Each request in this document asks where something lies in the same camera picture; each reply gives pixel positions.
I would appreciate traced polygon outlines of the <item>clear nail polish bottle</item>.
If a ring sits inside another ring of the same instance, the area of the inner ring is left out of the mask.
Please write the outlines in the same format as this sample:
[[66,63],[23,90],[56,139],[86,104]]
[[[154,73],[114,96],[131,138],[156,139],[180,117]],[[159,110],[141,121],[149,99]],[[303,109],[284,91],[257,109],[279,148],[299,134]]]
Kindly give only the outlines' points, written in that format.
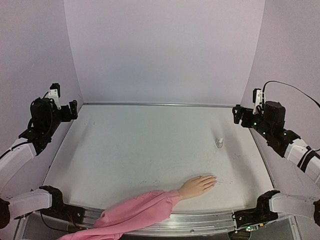
[[221,148],[223,147],[223,142],[217,141],[217,142],[216,142],[216,147],[217,147],[218,149],[221,149]]

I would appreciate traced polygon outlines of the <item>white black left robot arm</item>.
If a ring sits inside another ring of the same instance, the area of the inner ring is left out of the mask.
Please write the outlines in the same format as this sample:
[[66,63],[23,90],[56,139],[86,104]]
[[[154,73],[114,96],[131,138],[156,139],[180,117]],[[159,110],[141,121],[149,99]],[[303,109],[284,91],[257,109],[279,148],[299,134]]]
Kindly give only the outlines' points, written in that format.
[[[58,105],[53,97],[36,98],[30,104],[31,118],[27,129],[15,143],[0,156],[0,188],[4,189],[12,177],[30,160],[42,153],[52,141],[61,123],[69,123],[78,118],[78,102]],[[64,218],[68,213],[62,192],[51,186],[0,200],[0,227],[5,228],[12,220],[38,210],[49,210],[56,218]]]

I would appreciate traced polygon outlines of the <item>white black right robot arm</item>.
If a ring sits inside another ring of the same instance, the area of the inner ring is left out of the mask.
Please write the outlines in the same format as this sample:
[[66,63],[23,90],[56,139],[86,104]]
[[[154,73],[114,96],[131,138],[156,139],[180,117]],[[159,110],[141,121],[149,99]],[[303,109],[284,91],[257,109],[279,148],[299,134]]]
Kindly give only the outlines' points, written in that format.
[[[267,101],[256,109],[237,104],[232,114],[235,124],[255,130],[280,157],[296,165],[317,186],[320,184],[320,155],[298,134],[284,128],[286,109],[279,102]],[[275,221],[280,213],[306,217],[319,225],[320,199],[270,190],[257,198],[254,208],[234,212],[233,219],[242,228]]]

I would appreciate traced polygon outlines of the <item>pink sleeved forearm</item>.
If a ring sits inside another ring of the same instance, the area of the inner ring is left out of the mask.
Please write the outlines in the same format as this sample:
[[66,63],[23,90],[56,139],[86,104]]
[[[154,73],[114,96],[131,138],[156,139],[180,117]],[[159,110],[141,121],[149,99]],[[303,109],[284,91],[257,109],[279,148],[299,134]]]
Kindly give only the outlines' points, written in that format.
[[118,240],[125,233],[168,219],[180,201],[179,193],[153,190],[106,209],[93,228],[60,237],[61,240]]

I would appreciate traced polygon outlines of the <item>mannequin hand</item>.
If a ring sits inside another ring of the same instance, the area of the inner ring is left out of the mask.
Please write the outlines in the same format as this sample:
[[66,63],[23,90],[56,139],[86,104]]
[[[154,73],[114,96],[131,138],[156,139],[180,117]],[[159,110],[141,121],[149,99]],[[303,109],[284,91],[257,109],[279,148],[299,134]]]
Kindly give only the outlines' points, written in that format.
[[197,176],[187,180],[177,192],[180,200],[187,200],[203,195],[211,190],[216,183],[217,178],[213,175]]

